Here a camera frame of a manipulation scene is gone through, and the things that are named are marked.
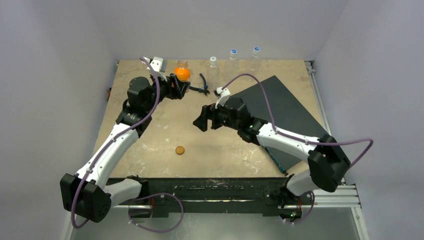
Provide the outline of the orange juice bottle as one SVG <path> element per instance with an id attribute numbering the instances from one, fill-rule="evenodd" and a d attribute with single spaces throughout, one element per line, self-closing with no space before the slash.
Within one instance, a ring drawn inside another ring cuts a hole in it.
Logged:
<path id="1" fill-rule="evenodd" d="M 178 60 L 173 73 L 182 82 L 188 82 L 191 78 L 191 72 L 189 70 L 189 64 L 186 60 Z"/>

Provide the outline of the orange bottle cap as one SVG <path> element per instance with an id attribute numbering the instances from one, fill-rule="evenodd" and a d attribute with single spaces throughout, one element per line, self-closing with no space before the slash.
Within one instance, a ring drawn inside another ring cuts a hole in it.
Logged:
<path id="1" fill-rule="evenodd" d="M 175 148 L 175 153 L 177 154 L 177 155 L 182 155 L 182 154 L 184 154 L 184 152 L 185 152 L 185 148 L 183 147 L 183 146 L 177 146 L 176 148 Z"/>

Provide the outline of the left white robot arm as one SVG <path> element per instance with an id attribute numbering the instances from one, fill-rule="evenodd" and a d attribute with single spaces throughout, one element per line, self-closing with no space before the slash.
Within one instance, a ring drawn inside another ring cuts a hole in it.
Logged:
<path id="1" fill-rule="evenodd" d="M 105 142 L 84 167 L 75 174 L 66 173 L 60 180 L 64 209 L 98 223 L 118 204 L 129 200 L 138 205 L 146 203 L 149 191 L 141 178 L 128 177 L 112 185 L 107 182 L 117 163 L 152 121 L 151 110 L 165 98 L 181 100 L 190 85 L 173 73 L 165 79 L 159 77 L 158 83 L 142 76 L 132 79 L 122 111 Z"/>

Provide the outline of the clear plastic bottle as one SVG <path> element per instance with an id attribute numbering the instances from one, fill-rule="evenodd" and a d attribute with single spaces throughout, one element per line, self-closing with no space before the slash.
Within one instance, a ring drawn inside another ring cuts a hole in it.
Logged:
<path id="1" fill-rule="evenodd" d="M 229 52 L 229 57 L 224 64 L 223 80 L 225 83 L 235 77 L 239 69 L 238 51 L 237 54 L 231 54 L 231 50 Z"/>

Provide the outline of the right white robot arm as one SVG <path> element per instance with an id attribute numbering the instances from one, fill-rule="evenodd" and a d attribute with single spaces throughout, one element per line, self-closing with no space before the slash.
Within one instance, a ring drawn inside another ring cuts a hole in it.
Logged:
<path id="1" fill-rule="evenodd" d="M 331 135 L 310 137 L 273 127 L 270 122 L 252 116 L 240 98 L 230 98 L 224 104 L 204 105 L 193 125 L 202 132 L 231 128 L 247 143 L 274 148 L 305 161 L 308 169 L 290 176 L 280 191 L 282 200 L 288 204 L 309 191 L 335 192 L 351 166 Z"/>

